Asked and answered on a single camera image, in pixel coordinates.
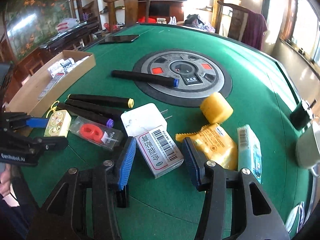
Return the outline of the person left hand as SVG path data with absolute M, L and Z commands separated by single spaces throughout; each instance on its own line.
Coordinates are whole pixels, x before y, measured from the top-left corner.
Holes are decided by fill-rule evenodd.
M 0 176 L 1 184 L 0 184 L 0 194 L 2 197 L 6 197 L 10 193 L 10 185 L 11 185 L 11 165 L 6 164 L 4 171 Z

